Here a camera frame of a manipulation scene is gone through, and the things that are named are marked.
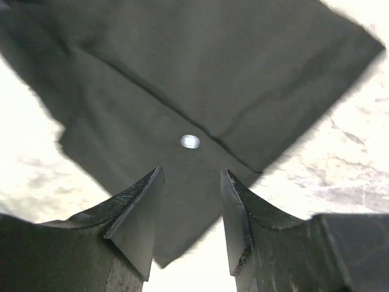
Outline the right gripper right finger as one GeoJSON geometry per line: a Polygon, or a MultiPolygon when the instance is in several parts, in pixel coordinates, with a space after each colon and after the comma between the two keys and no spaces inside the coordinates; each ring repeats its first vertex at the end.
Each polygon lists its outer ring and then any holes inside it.
{"type": "Polygon", "coordinates": [[[292,216],[221,172],[230,274],[238,291],[388,291],[388,215],[292,216]]]}

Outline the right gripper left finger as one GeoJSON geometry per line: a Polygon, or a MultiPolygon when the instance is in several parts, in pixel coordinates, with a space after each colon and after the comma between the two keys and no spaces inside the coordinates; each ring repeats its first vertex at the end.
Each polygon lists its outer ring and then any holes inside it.
{"type": "Polygon", "coordinates": [[[141,291],[150,276],[164,173],[67,220],[1,215],[1,290],[141,291]]]}

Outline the black long sleeve shirt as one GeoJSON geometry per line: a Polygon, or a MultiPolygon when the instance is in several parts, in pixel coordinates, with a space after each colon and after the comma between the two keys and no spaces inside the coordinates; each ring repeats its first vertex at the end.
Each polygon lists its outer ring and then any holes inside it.
{"type": "Polygon", "coordinates": [[[220,172],[253,184],[384,45],[320,1],[2,1],[1,52],[109,193],[165,173],[154,259],[220,217],[220,172]]]}

